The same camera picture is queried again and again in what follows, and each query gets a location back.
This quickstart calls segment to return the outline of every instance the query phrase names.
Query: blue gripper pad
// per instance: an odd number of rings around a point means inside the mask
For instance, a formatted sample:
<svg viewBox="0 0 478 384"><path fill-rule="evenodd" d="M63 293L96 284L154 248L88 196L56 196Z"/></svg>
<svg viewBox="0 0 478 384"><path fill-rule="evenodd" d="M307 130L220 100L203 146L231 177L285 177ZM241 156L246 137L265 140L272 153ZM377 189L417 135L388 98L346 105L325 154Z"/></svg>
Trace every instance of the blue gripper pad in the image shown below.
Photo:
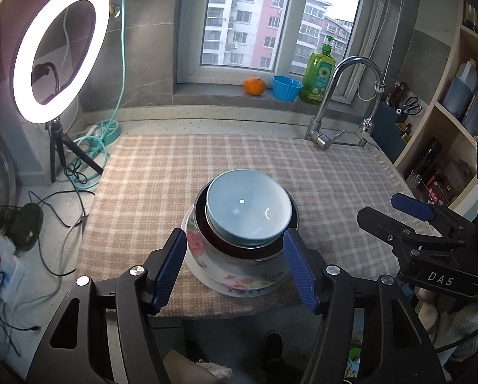
<svg viewBox="0 0 478 384"><path fill-rule="evenodd" d="M286 230L283 235L283 252L301 301L312 313L316 313L320 304L318 284L323 276L318 268L318 259L322 260L322 263L324 259L317 251L317 255L314 255L312 250L306 247L299 233L293 229Z"/></svg>
<svg viewBox="0 0 478 384"><path fill-rule="evenodd" d="M402 193L396 193L392 196L391 203L395 209L414 216L419 220L429 222L436 218L434 211L429 205L403 195Z"/></svg>
<svg viewBox="0 0 478 384"><path fill-rule="evenodd" d="M157 312L168 304L182 261L184 261L186 255L186 248L186 233L180 230L180 234L164 259L159 275L155 278L155 297L151 304Z"/></svg>

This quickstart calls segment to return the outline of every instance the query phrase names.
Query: window sill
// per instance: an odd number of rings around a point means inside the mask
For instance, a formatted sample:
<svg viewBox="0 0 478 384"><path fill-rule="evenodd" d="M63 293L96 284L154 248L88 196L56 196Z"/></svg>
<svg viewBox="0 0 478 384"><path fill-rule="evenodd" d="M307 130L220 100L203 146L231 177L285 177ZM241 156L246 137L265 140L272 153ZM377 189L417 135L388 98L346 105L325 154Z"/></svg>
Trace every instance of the window sill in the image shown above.
<svg viewBox="0 0 478 384"><path fill-rule="evenodd" d="M250 108L265 108L281 111L298 112L314 115L318 105L307 104L296 98L294 102L282 102L274 98L273 91L266 89L260 97L245 94L240 85L183 83L175 86L174 105L221 105ZM343 120L359 124L362 113L350 105L335 101L330 102L324 114L326 118Z"/></svg>

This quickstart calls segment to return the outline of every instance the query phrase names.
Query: building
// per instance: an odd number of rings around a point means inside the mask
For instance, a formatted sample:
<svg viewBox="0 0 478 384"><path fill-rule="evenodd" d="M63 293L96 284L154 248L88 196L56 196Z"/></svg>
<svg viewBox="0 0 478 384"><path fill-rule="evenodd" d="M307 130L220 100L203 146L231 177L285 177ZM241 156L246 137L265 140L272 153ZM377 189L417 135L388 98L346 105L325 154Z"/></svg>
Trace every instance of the building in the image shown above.
<svg viewBox="0 0 478 384"><path fill-rule="evenodd" d="M209 0L202 64L271 69L279 41L285 0ZM331 3L306 0L291 73L303 75L310 55L321 50L327 35L333 57L343 59L352 22L326 16Z"/></svg>

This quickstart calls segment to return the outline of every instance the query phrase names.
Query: ring light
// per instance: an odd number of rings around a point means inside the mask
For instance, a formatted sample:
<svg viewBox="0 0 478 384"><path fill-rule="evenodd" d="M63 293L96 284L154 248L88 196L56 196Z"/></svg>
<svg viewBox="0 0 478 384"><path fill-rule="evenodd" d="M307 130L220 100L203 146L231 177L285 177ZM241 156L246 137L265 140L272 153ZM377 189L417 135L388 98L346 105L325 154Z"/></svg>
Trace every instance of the ring light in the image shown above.
<svg viewBox="0 0 478 384"><path fill-rule="evenodd" d="M81 0L51 0L40 10L20 44L13 70L13 96L22 116L36 124L58 117L76 98L88 78L107 31L109 0L87 0L95 9L95 29L86 56L71 83L47 104L40 104L33 95L31 71L40 42L58 15L71 4Z"/></svg>

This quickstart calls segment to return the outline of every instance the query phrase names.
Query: scissors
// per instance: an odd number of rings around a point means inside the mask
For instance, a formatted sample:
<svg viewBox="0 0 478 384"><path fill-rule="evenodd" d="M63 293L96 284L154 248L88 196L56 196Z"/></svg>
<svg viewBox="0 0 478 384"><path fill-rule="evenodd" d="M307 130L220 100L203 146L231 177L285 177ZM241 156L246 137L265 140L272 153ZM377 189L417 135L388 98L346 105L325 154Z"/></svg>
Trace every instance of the scissors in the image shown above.
<svg viewBox="0 0 478 384"><path fill-rule="evenodd" d="M418 104L419 97L413 95L409 97L402 107L396 109L397 114L406 114L409 116L416 116L422 111L422 106Z"/></svg>

